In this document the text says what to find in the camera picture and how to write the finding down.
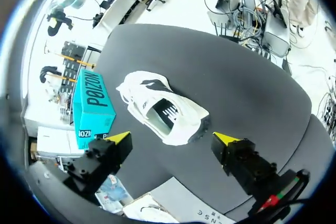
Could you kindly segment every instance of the desk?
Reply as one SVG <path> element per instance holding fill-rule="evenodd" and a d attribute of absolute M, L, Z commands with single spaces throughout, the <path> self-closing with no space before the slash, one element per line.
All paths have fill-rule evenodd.
<path fill-rule="evenodd" d="M 164 145 L 127 111 L 115 88 L 136 70 L 166 76 L 173 90 L 210 113 L 211 125 L 202 139 L 183 146 Z M 233 176 L 226 176 L 211 152 L 214 131 L 249 138 L 263 158 L 278 164 L 278 170 L 285 165 L 308 169 L 313 174 L 311 190 L 333 155 L 303 89 L 269 60 L 231 41 L 180 27 L 122 25 L 111 33 L 95 71 L 103 76 L 117 115 L 110 135 L 132 133 L 133 150 L 117 176 L 133 198 L 174 176 L 213 209 L 225 214 L 238 208 L 235 220 L 247 216 L 246 207 L 238 206 L 249 197 Z M 307 166 L 301 155 L 316 156 L 314 139 L 319 158 Z M 304 143 L 309 145 L 303 153 L 295 152 Z"/>
<path fill-rule="evenodd" d="M 114 0 L 110 8 L 105 11 L 100 22 L 92 30 L 91 43 L 103 46 L 110 33 L 120 24 L 136 1 L 137 0 Z"/>

